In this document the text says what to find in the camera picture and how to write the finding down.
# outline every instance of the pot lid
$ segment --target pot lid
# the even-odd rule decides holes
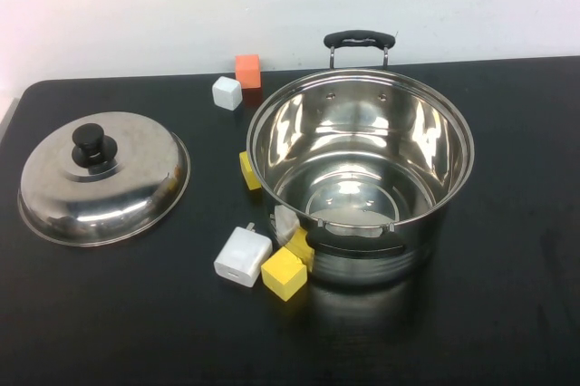
[[[103,112],[62,126],[34,149],[18,206],[49,241],[100,246],[157,223],[178,202],[189,173],[176,135],[139,114]]]

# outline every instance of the pot bottom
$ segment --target pot bottom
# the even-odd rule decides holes
[[[275,193],[326,222],[381,226],[428,211],[442,192],[381,155],[336,152],[297,164]]]

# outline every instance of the white charger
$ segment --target white charger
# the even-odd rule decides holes
[[[260,274],[260,266],[272,254],[272,241],[253,230],[236,227],[214,261],[217,275],[251,288]]]

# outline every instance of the black knob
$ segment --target black knob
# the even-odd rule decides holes
[[[81,167],[91,167],[111,161],[117,154],[117,143],[105,135],[96,123],[86,123],[72,133],[72,159]]]

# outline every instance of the wooden cube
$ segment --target wooden cube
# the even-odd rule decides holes
[[[246,180],[247,188],[251,191],[254,189],[262,188],[260,185],[260,181],[257,180],[254,171],[252,170],[252,166],[250,165],[249,157],[247,156],[247,152],[242,152],[239,154],[239,165],[242,169],[242,175],[244,175],[244,179]]]
[[[214,103],[221,108],[233,111],[242,102],[242,87],[239,82],[220,76],[211,87]]]
[[[242,89],[259,89],[262,87],[260,58],[257,55],[236,56],[236,80],[242,84]]]
[[[274,294],[287,302],[307,280],[306,265],[285,247],[262,264],[262,280]]]

